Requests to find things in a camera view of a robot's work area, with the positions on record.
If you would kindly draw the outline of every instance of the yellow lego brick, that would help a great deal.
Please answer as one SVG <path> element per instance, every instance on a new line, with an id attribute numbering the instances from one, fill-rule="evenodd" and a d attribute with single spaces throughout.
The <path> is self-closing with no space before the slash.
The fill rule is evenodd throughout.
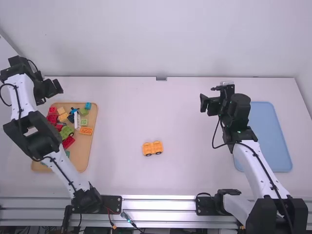
<path id="1" fill-rule="evenodd" d="M 60 115 L 58 119 L 60 122 L 65 122 L 67 120 L 67 117 L 68 117 L 68 114 L 64 113 L 63 115 Z"/>
<path id="2" fill-rule="evenodd" d="M 64 113 L 65 113 L 64 107 L 58 108 L 58 114 L 59 114 L 59 115 L 63 115 Z"/>
<path id="3" fill-rule="evenodd" d="M 79 132 L 85 135 L 92 135 L 93 128 L 81 127 Z"/>

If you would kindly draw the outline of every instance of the blue silicone mat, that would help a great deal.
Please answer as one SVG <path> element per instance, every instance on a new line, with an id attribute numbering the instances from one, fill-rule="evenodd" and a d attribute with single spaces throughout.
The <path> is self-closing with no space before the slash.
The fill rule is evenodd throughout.
<path id="1" fill-rule="evenodd" d="M 274 106 L 270 102 L 251 102 L 248 124 L 258 138 L 261 151 L 273 172 L 289 172 L 293 163 L 279 125 Z M 236 169 L 243 171 L 234 159 Z"/>

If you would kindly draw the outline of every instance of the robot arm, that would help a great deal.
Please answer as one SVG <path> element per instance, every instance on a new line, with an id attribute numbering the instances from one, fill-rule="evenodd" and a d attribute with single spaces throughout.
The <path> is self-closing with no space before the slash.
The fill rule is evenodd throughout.
<path id="1" fill-rule="evenodd" d="M 93 212 L 101 205 L 101 196 L 84 180 L 66 156 L 62 138 L 38 110 L 46 98 L 63 93 L 57 79 L 43 80 L 41 72 L 33 73 L 25 58 L 9 59 L 10 68 L 1 71 L 0 80 L 9 89 L 12 103 L 11 121 L 3 126 L 4 132 L 34 161 L 50 167 L 66 186 L 72 205 L 81 212 Z M 26 136 L 30 128 L 36 132 Z"/>
<path id="2" fill-rule="evenodd" d="M 242 165 L 252 189 L 255 204 L 240 196 L 238 190 L 218 190 L 213 200 L 217 210 L 232 214 L 246 227 L 247 233 L 296 233 L 306 231 L 308 208 L 303 199 L 292 198 L 275 177 L 265 160 L 258 139 L 247 126 L 251 99 L 235 94 L 232 81 L 222 82 L 211 90 L 220 91 L 219 97 L 200 94 L 200 111 L 219 117 L 224 144 Z"/>

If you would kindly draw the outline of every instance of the white wall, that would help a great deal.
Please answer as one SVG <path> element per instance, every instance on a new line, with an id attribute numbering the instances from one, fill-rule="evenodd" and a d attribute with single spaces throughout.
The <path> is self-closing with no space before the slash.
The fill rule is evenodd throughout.
<path id="1" fill-rule="evenodd" d="M 17 55 L 16 51 L 4 39 L 0 31 L 0 70 L 6 69 L 10 66 L 8 58 Z"/>
<path id="2" fill-rule="evenodd" d="M 296 81 L 310 116 L 312 117 L 312 56 L 300 69 Z"/>
<path id="3" fill-rule="evenodd" d="M 312 1 L 1 0 L 0 28 L 51 76 L 296 77 Z"/>

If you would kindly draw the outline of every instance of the wooden tray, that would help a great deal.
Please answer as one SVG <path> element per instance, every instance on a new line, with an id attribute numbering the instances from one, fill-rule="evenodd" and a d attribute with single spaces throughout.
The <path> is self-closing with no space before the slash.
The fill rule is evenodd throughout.
<path id="1" fill-rule="evenodd" d="M 65 111 L 69 113 L 71 111 L 71 107 L 74 108 L 84 108 L 85 102 L 56 102 L 52 104 L 51 106 L 55 106 L 56 108 L 64 107 Z M 93 133 L 95 130 L 95 124 L 98 114 L 98 106 L 95 103 L 92 103 L 91 110 L 89 111 L 89 114 L 86 116 L 81 116 L 81 118 L 88 119 L 88 126 L 89 128 L 93 128 Z M 66 121 L 67 125 L 72 127 L 74 129 L 74 124 L 70 121 Z M 75 166 L 78 172 L 84 172 L 87 169 L 88 161 L 89 161 L 89 155 L 90 155 L 90 149 L 91 149 L 91 143 L 92 143 L 92 137 L 88 135 L 80 134 L 77 130 L 75 130 L 73 138 L 75 139 L 75 142 L 68 147 L 66 150 L 70 152 L 69 159 Z M 34 162 L 32 161 L 31 169 L 35 172 L 52 172 L 50 168 L 48 168 L 45 165 L 42 165 L 40 162 Z"/>

